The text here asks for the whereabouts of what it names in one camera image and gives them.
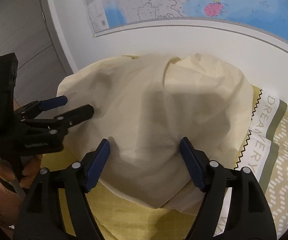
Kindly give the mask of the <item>pink sleeve left forearm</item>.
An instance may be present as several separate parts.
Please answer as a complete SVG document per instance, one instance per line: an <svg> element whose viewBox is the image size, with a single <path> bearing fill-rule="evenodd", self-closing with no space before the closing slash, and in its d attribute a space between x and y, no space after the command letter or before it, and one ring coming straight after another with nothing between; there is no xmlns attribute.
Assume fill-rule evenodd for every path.
<svg viewBox="0 0 288 240"><path fill-rule="evenodd" d="M17 221L23 201L0 181L0 225L11 226Z"/></svg>

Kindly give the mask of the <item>person's left hand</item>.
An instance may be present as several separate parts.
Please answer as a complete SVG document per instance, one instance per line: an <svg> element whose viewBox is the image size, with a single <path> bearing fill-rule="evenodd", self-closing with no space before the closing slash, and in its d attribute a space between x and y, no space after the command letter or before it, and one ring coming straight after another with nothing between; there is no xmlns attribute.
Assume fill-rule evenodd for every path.
<svg viewBox="0 0 288 240"><path fill-rule="evenodd" d="M20 187L29 189L34 181L34 178L40 170L41 160L43 155L34 155L29 163L24 167L22 171L22 179L19 182ZM0 183L8 190L15 192L11 182L16 179L16 176L12 170L9 162L0 159Z"/></svg>

